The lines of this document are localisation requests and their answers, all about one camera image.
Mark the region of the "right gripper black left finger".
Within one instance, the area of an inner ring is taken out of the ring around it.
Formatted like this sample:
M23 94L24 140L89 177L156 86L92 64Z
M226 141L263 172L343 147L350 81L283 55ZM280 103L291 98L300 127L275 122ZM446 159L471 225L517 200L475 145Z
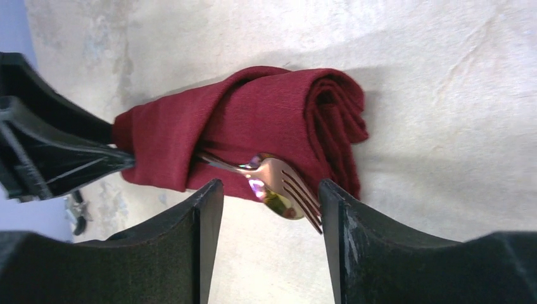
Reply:
M207 303L223 212L211 180L104 241L1 233L2 303Z

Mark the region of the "dark red cloth napkin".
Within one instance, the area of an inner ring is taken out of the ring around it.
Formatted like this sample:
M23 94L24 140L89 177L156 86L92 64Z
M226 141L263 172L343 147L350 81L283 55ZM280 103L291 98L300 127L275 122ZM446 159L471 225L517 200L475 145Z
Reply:
M359 197L351 147L368 137L364 105L362 88L339 70L254 66L120 114L112 140L135 156L135 166L122 173L134 184L183 192L217 178L226 195L252 200L244 178L194 156L207 151L243 164L269 153L313 190L331 179Z

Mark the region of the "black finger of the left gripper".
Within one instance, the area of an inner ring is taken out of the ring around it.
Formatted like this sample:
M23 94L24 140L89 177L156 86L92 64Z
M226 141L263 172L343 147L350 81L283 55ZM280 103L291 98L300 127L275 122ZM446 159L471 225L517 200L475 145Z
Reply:
M1 184L21 202L68 195L132 168L111 124L58 94L21 53L1 53Z

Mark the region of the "gold fork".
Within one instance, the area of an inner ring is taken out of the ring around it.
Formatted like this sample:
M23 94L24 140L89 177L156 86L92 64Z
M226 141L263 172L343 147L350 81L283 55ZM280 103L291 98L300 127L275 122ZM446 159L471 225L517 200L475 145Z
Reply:
M247 181L249 178L260 179L275 193L298 205L304 214L303 219L307 219L319 234L323 233L318 199L300 175L283 160L267 153L257 154L243 165L231 164L209 152L198 153L198 158L213 167L242 175Z

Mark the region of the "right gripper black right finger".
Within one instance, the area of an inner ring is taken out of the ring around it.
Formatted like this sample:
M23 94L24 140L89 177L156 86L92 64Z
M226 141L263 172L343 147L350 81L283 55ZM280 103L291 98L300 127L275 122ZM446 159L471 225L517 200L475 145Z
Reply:
M432 236L319 186L336 303L535 303L536 233L466 242Z

